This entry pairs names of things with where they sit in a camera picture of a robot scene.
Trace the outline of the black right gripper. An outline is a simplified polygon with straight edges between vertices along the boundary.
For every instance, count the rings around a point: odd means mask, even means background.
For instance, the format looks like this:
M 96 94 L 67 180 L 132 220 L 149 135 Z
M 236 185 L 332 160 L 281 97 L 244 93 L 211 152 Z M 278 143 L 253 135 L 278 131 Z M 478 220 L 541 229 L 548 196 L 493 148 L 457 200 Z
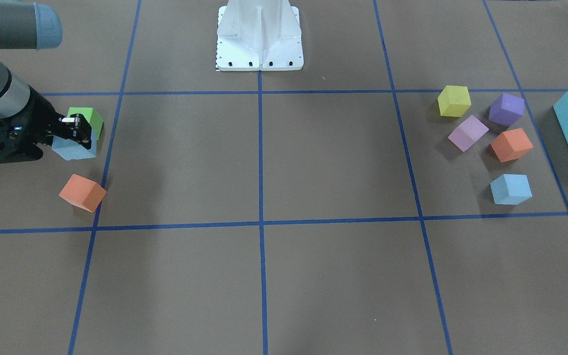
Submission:
M 43 151 L 38 145 L 52 144 L 54 135 L 92 148 L 92 126 L 85 115 L 64 117 L 36 90 L 30 91 L 20 112 L 0 118 L 0 164 L 39 160 Z

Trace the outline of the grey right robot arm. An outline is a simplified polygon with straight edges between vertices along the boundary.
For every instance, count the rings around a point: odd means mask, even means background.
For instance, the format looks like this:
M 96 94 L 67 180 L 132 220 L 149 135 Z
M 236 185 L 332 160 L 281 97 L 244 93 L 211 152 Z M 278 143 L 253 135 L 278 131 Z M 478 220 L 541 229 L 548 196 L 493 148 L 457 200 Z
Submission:
M 81 47 L 53 1 L 0 0 L 0 164 L 95 159 L 104 122 L 89 106 L 54 106 L 45 94 L 86 73 L 95 54 Z

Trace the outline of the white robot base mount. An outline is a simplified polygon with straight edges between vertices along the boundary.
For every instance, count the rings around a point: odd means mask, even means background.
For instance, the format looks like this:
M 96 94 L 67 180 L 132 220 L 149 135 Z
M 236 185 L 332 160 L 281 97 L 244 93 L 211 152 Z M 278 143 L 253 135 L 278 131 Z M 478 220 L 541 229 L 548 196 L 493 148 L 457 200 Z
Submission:
M 218 71 L 298 71 L 304 67 L 298 7 L 288 0 L 230 0 L 218 9 Z

